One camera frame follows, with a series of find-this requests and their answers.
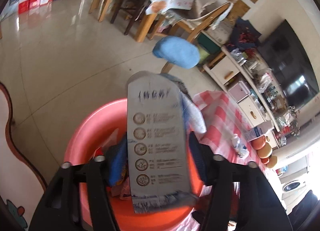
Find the grey milk carton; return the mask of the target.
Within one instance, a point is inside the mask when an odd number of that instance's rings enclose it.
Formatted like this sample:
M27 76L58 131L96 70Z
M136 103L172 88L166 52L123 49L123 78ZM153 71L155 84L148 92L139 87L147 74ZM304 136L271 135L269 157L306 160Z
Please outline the grey milk carton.
M188 135L205 133L200 110L169 74L141 71L127 82L127 154L133 209L153 213L196 202Z

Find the white washing machine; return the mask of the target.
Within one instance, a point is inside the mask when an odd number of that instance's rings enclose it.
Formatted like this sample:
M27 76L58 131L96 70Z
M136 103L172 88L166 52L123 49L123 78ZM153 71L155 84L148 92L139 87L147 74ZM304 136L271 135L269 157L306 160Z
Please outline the white washing machine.
M287 166L280 176L282 184L282 200L287 206L299 203L309 190L315 191L311 183L310 159L306 155Z

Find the crushed white plastic bottle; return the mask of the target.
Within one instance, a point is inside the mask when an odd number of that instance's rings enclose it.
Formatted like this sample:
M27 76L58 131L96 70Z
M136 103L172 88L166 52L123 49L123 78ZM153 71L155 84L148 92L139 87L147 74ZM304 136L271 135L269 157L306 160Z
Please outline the crushed white plastic bottle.
M232 136L232 147L234 148L235 152L238 156L242 159L245 159L249 155L249 150L246 148L244 143L241 141L240 137L237 134Z

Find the pink storage box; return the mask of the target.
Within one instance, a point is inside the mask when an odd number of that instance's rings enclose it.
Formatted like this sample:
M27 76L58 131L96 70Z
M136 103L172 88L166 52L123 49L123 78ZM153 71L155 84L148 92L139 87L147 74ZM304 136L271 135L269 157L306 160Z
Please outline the pink storage box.
M250 89L242 80L232 83L231 87L228 89L228 92L236 102L242 101L251 94Z

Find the white TV cabinet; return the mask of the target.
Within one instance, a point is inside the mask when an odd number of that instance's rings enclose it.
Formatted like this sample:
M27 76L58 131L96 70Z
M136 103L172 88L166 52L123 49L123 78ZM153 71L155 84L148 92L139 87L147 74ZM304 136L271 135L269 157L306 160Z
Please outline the white TV cabinet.
M256 61L255 68L249 69L236 61L223 46L204 63L203 70L228 95L232 83L240 80L246 83L251 94L237 103L252 126L269 120L273 122L274 129L267 133L266 138L272 149L278 149L299 137L297 115L295 107L288 104L271 68L260 55L256 55Z

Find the small orange persimmon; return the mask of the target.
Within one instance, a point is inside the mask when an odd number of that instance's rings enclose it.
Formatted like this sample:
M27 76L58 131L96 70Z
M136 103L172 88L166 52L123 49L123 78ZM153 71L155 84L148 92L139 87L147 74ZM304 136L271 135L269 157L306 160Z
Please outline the small orange persimmon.
M264 165L267 165L270 162L270 157L261 159Z

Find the wooden chair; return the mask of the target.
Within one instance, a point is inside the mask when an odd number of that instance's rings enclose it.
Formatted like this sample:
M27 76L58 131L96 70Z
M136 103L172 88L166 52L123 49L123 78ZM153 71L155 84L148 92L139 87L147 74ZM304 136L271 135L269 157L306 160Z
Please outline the wooden chair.
M149 39L154 36L166 37L158 31L166 22L172 26L169 35L174 35L178 28L183 28L189 33L187 41L192 42L201 31L210 27L215 29L226 18L237 0L194 0L190 10L170 9L159 16Z

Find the pink plastic basin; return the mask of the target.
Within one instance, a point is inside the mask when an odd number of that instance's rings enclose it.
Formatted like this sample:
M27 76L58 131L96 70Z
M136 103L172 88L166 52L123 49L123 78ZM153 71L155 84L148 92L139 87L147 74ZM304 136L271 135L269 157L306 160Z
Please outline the pink plastic basin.
M64 160L73 165L87 163L96 149L117 131L120 141L126 132L127 100L110 102L90 114L73 133ZM112 209L121 230L198 230L191 207L182 207L153 214L136 214L130 200L110 197Z

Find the tall white milk carton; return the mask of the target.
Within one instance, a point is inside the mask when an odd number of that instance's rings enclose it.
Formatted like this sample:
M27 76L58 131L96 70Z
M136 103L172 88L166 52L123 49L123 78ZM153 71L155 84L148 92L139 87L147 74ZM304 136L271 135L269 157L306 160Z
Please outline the tall white milk carton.
M263 135L265 135L269 130L274 129L274 124L272 121L263 122L244 133L245 140L251 142Z

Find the red apple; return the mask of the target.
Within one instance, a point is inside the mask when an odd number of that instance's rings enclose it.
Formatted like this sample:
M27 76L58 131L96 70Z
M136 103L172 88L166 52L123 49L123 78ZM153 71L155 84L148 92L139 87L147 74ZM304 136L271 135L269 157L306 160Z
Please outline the red apple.
M255 150L262 149L265 146L265 144L266 144L266 137L264 135L251 141L251 146Z

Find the light green trash bin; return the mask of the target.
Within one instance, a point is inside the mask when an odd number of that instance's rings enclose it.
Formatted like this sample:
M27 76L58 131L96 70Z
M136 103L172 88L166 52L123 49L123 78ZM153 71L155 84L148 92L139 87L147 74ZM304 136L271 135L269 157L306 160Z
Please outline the light green trash bin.
M208 52L208 50L206 50L200 44L197 45L197 49L199 50L199 54L200 54L199 65L202 65L208 61L208 59L212 56L212 54Z

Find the small yellow pear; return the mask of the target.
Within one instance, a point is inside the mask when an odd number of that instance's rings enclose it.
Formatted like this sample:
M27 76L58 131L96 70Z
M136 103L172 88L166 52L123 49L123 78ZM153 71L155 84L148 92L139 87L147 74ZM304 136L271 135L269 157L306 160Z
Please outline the small yellow pear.
M278 162L277 156L272 155L272 156L269 158L269 161L268 161L268 163L266 164L266 167L269 168L269 169L272 169L272 168L274 168L274 167L277 165L277 162Z

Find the pink checkered tablecloth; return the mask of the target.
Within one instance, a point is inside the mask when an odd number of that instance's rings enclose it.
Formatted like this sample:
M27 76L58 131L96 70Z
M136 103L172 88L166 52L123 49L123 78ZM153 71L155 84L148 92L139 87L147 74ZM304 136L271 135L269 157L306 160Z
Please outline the pink checkered tablecloth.
M253 126L250 125L238 104L223 91L204 91L196 94L193 101L201 111L207 128L206 133L196 134L199 142L209 145L214 154L220 154L232 163L247 164L250 161L254 161L265 173L266 167L261 162L256 150L253 149L250 142L248 143L244 139L243 133ZM249 155L245 159L241 159L232 147L231 139L234 134L240 137L249 150ZM191 157L189 156L188 161L191 185L195 188L195 193L200 194L200 196L209 194L211 188L203 187L204 184L200 180L192 155ZM234 184L232 210L236 210L238 207L239 195L240 184ZM198 228L199 224L189 213L172 230L198 230Z

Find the black television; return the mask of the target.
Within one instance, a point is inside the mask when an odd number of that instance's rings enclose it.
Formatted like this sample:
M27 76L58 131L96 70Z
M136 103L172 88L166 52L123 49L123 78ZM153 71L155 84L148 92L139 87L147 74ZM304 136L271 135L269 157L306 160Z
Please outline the black television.
M315 72L298 36L284 20L258 46L290 106L299 109L319 93Z

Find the blue cushioned stool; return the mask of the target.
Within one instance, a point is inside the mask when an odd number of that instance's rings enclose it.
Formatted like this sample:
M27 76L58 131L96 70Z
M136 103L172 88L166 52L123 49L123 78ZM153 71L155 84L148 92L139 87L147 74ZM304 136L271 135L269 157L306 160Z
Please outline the blue cushioned stool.
M190 69L200 61L200 52L194 44L176 36L166 36L154 46L152 53L155 57L167 62Z

